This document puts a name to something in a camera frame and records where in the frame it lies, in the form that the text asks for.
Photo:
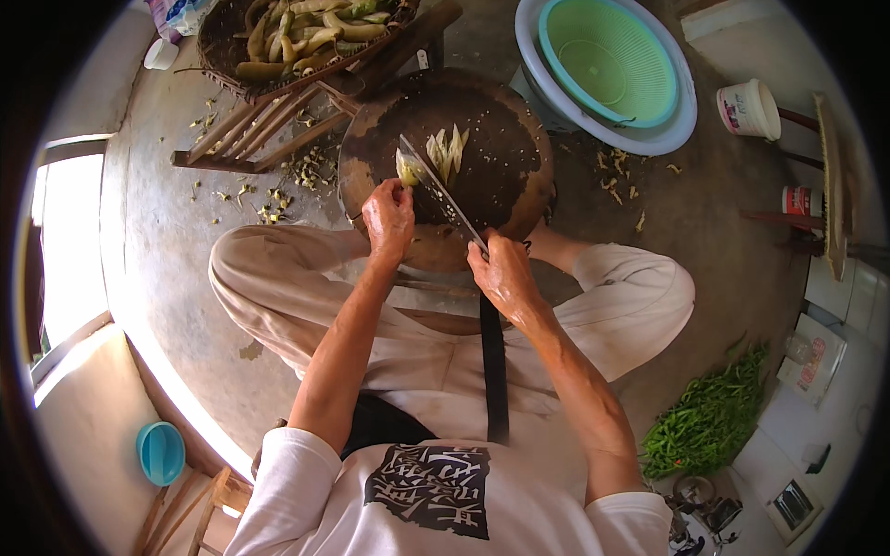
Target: green colander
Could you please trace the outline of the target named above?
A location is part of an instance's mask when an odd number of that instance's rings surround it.
[[[674,113],[674,68],[658,38],[610,0],[550,0],[538,18],[541,49],[556,79],[585,107],[630,127]]]

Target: hand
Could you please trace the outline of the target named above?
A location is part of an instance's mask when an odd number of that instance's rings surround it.
[[[523,331],[541,317],[552,315],[553,311],[531,277],[525,246],[501,236],[492,228],[482,232],[482,237],[489,246],[489,261],[485,262],[482,249],[472,241],[466,260],[473,269],[476,284],[491,303]]]
[[[371,241],[371,259],[399,266],[414,234],[414,198],[401,180],[390,178],[374,189],[361,207]]]

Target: blue plastic bowl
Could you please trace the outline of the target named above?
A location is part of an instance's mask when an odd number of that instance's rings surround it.
[[[142,472],[159,487],[178,479],[185,466],[185,442],[176,427],[166,421],[147,424],[139,430],[136,454]]]

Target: plastic bag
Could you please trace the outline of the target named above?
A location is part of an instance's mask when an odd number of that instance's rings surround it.
[[[219,0],[176,0],[167,12],[166,24],[182,36],[196,35],[201,21]]]
[[[178,43],[182,36],[175,29],[170,29],[166,24],[166,13],[173,7],[175,0],[144,0],[144,2],[149,5],[151,19],[155,22],[155,28],[158,30],[158,34],[161,35],[161,38],[165,38],[173,44]]]

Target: white t-shirt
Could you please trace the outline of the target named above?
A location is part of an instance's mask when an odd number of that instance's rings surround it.
[[[663,556],[671,511],[653,493],[582,508],[510,448],[428,440],[344,462],[311,432],[269,431],[250,504],[225,554]]]

